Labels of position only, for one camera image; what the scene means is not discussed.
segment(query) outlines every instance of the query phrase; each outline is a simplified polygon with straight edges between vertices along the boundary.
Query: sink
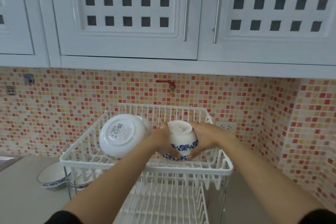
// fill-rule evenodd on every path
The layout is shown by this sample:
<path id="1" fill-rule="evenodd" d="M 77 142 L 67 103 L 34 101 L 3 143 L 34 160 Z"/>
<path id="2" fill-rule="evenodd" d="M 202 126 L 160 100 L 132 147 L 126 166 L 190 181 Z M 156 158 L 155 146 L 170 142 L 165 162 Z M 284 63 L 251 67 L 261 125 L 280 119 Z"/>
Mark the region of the sink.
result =
<path id="1" fill-rule="evenodd" d="M 5 168 L 9 167 L 10 165 L 17 162 L 19 159 L 21 159 L 21 156 L 1 156 L 0 155 L 0 172 L 4 170 Z"/>

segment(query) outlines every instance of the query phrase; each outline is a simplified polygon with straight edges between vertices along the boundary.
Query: white bowl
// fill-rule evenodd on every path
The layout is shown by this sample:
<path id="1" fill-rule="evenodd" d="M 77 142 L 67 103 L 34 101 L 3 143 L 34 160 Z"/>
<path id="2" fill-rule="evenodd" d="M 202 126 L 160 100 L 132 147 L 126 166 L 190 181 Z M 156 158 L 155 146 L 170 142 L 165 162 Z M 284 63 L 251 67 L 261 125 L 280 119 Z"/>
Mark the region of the white bowl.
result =
<path id="1" fill-rule="evenodd" d="M 99 145 L 107 155 L 122 158 L 146 136 L 146 127 L 137 116 L 120 114 L 104 124 L 99 134 Z"/>
<path id="2" fill-rule="evenodd" d="M 65 176 L 64 167 L 61 162 L 55 162 L 40 171 L 37 176 L 37 181 L 43 188 L 58 188 L 64 186 L 67 183 L 67 180 L 71 178 L 70 167 L 66 167 L 66 173 L 67 175 Z"/>
<path id="3" fill-rule="evenodd" d="M 191 149 L 198 145 L 198 139 L 193 130 L 193 127 L 182 120 L 172 120 L 168 122 L 170 130 L 170 143 L 174 149 L 178 150 L 182 155 L 181 158 L 176 159 L 169 154 L 162 154 L 167 159 L 175 161 L 186 161 Z"/>
<path id="4" fill-rule="evenodd" d="M 153 133 L 153 126 L 151 124 L 151 122 L 149 120 L 147 120 L 146 118 L 143 118 L 141 116 L 137 117 L 142 121 L 142 123 L 145 125 L 146 130 L 147 130 L 147 136 L 149 136 L 151 133 Z"/>
<path id="5" fill-rule="evenodd" d="M 99 175 L 102 174 L 101 169 L 96 169 L 96 176 L 98 177 Z M 81 174 L 77 179 L 76 179 L 76 189 L 77 191 L 81 191 L 82 189 L 85 189 L 87 186 L 90 185 L 90 183 L 93 181 L 93 177 L 91 172 L 87 173 L 87 177 L 84 180 L 83 175 Z M 71 188 L 75 189 L 74 181 L 69 182 L 69 185 Z"/>

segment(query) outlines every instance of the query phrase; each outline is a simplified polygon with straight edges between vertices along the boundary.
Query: label on bowl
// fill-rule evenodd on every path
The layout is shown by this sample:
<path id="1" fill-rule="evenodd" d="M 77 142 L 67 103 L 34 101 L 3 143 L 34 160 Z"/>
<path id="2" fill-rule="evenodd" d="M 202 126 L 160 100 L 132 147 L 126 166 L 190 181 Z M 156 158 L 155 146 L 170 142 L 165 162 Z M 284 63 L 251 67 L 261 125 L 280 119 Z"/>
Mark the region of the label on bowl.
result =
<path id="1" fill-rule="evenodd" d="M 114 144 L 120 145 L 128 142 L 134 133 L 134 125 L 129 120 L 116 120 L 108 130 L 108 137 Z"/>

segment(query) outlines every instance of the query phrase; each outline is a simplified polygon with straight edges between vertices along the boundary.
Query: hand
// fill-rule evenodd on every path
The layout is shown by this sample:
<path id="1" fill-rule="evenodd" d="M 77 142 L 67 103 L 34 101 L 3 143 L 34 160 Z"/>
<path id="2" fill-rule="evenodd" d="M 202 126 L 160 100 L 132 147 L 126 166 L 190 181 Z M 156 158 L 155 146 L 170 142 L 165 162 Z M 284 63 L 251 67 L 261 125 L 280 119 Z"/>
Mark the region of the hand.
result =
<path id="1" fill-rule="evenodd" d="M 154 148 L 158 153 L 168 153 L 174 158 L 181 158 L 182 155 L 171 146 L 169 135 L 170 130 L 168 124 L 164 122 L 160 128 L 154 130 L 148 139 L 150 140 L 150 143 L 154 145 Z"/>
<path id="2" fill-rule="evenodd" d="M 195 130 L 196 136 L 198 138 L 198 146 L 191 150 L 188 155 L 188 160 L 191 161 L 202 151 L 210 150 L 215 147 L 220 146 L 220 141 L 225 140 L 227 137 L 234 137 L 233 133 L 223 130 L 214 124 L 210 123 L 198 123 L 195 121 L 190 121 L 189 124 Z"/>

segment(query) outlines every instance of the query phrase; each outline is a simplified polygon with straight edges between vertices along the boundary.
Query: cabinet handle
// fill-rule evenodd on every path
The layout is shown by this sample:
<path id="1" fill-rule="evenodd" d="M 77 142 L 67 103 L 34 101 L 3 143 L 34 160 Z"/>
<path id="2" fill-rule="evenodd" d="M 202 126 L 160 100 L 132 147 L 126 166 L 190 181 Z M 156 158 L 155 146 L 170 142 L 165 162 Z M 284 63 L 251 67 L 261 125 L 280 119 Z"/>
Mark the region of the cabinet handle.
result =
<path id="1" fill-rule="evenodd" d="M 217 43 L 218 38 L 218 27 L 219 27 L 219 17 L 221 15 L 221 7 L 222 7 L 222 0 L 217 0 L 217 8 L 216 8 L 216 19 L 215 19 L 215 28 L 213 33 L 213 43 Z"/>
<path id="2" fill-rule="evenodd" d="M 184 42 L 187 41 L 187 36 L 188 36 L 189 4 L 190 4 L 190 0 L 185 0 L 184 30 L 183 30 L 183 41 Z"/>

